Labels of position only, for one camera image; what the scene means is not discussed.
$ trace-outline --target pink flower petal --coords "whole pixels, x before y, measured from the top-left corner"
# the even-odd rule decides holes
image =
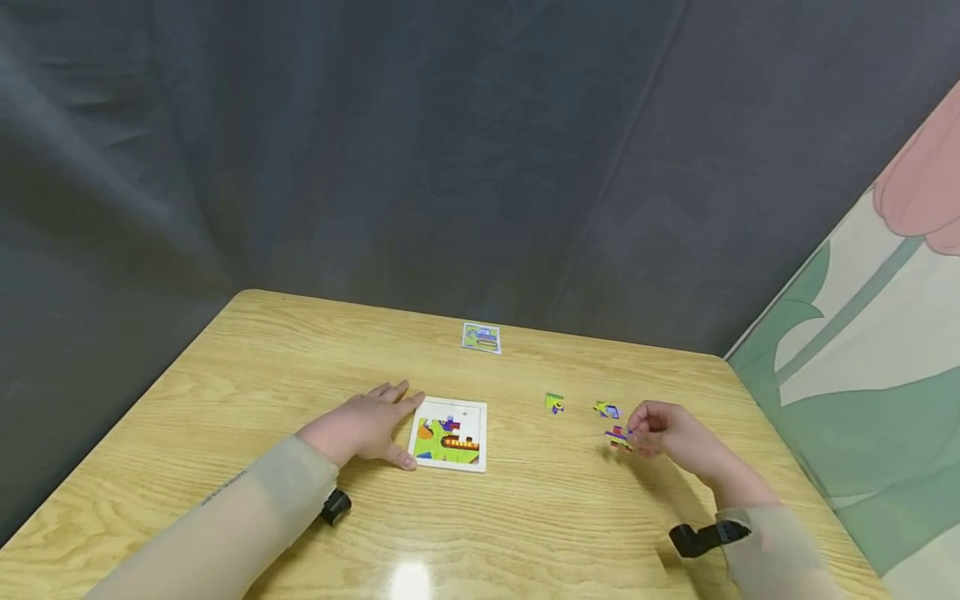
[[[960,219],[929,233],[926,244],[939,254],[960,256]]]
[[[960,84],[876,179],[874,208],[903,236],[960,219]]]

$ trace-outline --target puzzle piece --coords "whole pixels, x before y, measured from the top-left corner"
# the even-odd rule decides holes
[[[634,433],[632,429],[628,429],[626,435],[623,433],[623,427],[620,425],[614,425],[613,431],[604,432],[604,435],[607,436],[607,441],[610,442],[610,447],[613,449],[623,448],[628,452],[633,452],[634,447],[627,441],[627,436]]]
[[[619,419],[620,418],[620,409],[613,406],[609,402],[597,402],[593,405],[593,410],[600,413],[600,416],[604,419]]]
[[[557,413],[562,413],[564,411],[564,397],[558,394],[547,394],[546,398],[543,401],[543,404],[550,410],[551,413],[556,415]]]

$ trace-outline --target black wrist strap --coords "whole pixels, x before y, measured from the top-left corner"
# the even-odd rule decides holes
[[[751,533],[750,529],[736,521],[722,520],[700,531],[694,531],[686,523],[670,530],[670,540],[677,552],[685,559],[695,559],[707,554],[713,548],[732,541],[743,540]]]
[[[350,497],[340,488],[334,488],[333,493],[324,503],[324,509],[320,511],[320,516],[330,525],[336,525],[340,517],[345,515],[353,503]]]

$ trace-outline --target gray backdrop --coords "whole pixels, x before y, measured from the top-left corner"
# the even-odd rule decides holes
[[[956,82],[957,23],[7,0],[0,540],[244,288],[722,353]]]

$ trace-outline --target forearm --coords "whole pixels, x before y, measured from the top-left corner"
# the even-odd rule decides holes
[[[739,522],[753,532],[723,546],[731,579],[744,600],[845,597],[789,507],[729,508],[720,511],[717,518]]]
[[[87,598],[236,599],[313,521],[337,467],[284,439],[147,542]]]
[[[733,520],[753,532],[723,546],[731,579],[744,600],[844,597],[797,516],[753,468],[735,457],[725,477],[711,487],[717,520]]]

